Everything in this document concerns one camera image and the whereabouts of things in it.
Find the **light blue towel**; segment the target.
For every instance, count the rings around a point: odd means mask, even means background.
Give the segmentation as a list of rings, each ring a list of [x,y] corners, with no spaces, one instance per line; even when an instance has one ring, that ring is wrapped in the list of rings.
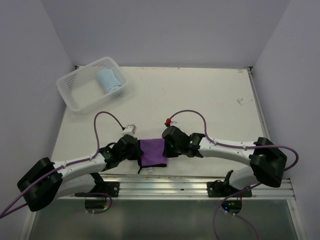
[[[96,78],[106,94],[118,97],[122,92],[122,83],[116,78],[112,69],[101,69],[97,71]]]

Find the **dark grey purple cloth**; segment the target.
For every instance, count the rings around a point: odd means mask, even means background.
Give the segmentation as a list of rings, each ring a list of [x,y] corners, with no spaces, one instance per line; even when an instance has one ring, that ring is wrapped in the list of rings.
[[[163,138],[141,139],[139,146],[143,154],[137,161],[139,165],[138,174],[140,174],[144,168],[167,167],[168,159],[164,156],[165,140]]]

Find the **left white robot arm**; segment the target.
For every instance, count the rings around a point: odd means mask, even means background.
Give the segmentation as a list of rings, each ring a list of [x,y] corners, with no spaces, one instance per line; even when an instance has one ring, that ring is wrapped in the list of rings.
[[[101,147],[96,154],[83,159],[42,158],[18,181],[17,187],[32,212],[67,195],[90,193],[96,197],[104,190],[101,172],[118,167],[124,160],[139,160],[143,154],[140,140],[126,134],[118,142]]]

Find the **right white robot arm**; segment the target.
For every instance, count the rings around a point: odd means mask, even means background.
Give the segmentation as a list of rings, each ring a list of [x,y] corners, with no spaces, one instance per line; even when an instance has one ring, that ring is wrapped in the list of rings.
[[[263,184],[279,188],[282,183],[287,156],[269,139],[259,137],[253,142],[220,142],[210,140],[205,134],[187,135],[176,126],[169,126],[162,133],[163,154],[167,158],[181,155],[189,158],[219,158],[244,165],[239,170],[230,170],[222,189],[227,196],[235,196],[240,190]]]

